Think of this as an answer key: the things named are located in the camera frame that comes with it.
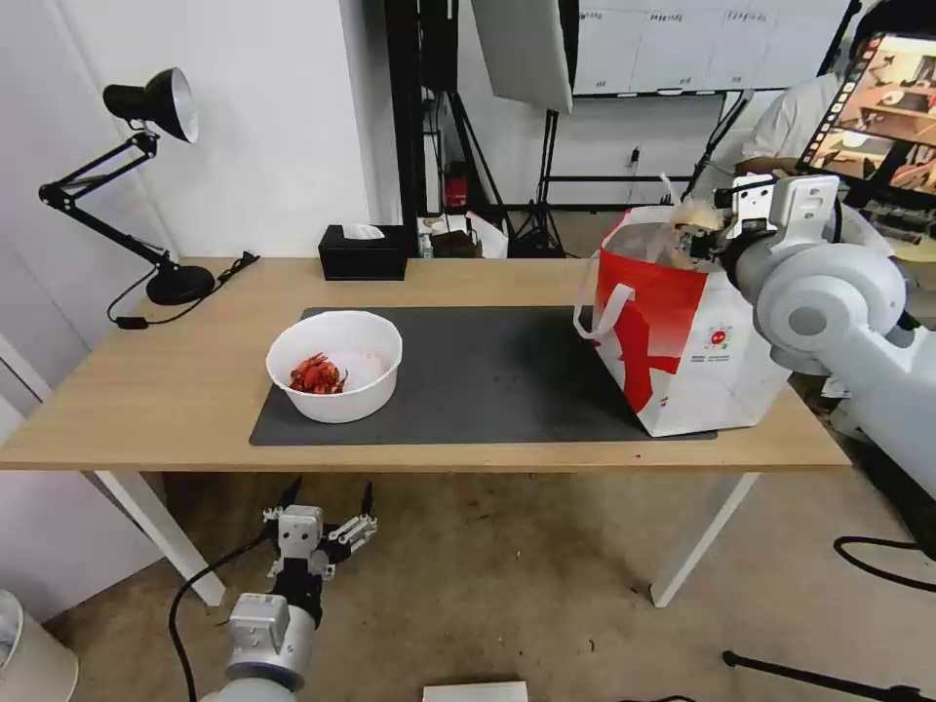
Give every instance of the white table leg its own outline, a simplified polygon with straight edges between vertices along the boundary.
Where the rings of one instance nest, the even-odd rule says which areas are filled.
[[[734,510],[741,504],[758,475],[759,473],[742,473],[719,478],[706,498],[705,511],[683,534],[676,551],[650,586],[650,597],[655,606],[664,607],[670,603]]]
[[[127,510],[163,555],[169,559],[185,580],[207,565],[198,549],[159,501],[142,475],[136,471],[95,471],[104,486]],[[224,595],[224,585],[214,573],[209,573],[192,586],[206,605],[218,606]]]

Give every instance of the shopping bag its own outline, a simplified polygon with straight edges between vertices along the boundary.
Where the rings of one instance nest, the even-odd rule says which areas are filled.
[[[673,209],[625,213],[592,256],[599,262],[592,328],[581,322],[586,271],[573,325],[653,437],[760,422],[790,372],[770,358],[751,305],[723,271],[667,265]]]

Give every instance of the bag handle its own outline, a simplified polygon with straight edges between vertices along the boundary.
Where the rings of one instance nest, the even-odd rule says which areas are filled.
[[[585,289],[588,286],[588,279],[592,272],[592,264],[600,253],[601,251],[596,251],[592,253],[591,257],[588,259],[588,264],[585,266],[585,274],[582,276],[582,282],[578,285],[578,297],[575,300],[575,309],[572,312],[572,325],[575,327],[578,335],[583,339],[601,338],[610,332],[614,325],[617,324],[617,320],[621,316],[624,305],[627,304],[628,300],[634,297],[633,288],[629,288],[623,283],[618,283],[611,292],[611,296],[607,299],[607,305],[604,308],[604,313],[601,318],[595,319],[593,317],[592,330],[585,331],[580,321],[586,294]]]

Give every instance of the white shirt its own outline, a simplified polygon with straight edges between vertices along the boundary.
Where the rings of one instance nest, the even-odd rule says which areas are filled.
[[[791,88],[760,117],[741,147],[741,160],[799,158],[839,94],[841,79],[829,73]]]

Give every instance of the black desk lamp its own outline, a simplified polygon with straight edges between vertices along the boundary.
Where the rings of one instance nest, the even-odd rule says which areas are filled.
[[[49,207],[152,263],[156,275],[146,284],[146,294],[156,304],[180,305],[204,299],[215,289],[215,276],[210,271],[200,266],[181,266],[169,258],[165,249],[125,234],[78,207],[79,199],[156,155],[159,136],[149,131],[147,122],[155,122],[175,138],[195,143],[198,139],[198,115],[185,75],[178,68],[168,68],[156,74],[143,88],[107,86],[103,98],[110,113],[127,120],[136,133],[74,173],[43,185],[39,188],[39,198]],[[109,174],[84,176],[133,147],[142,152],[134,161]]]

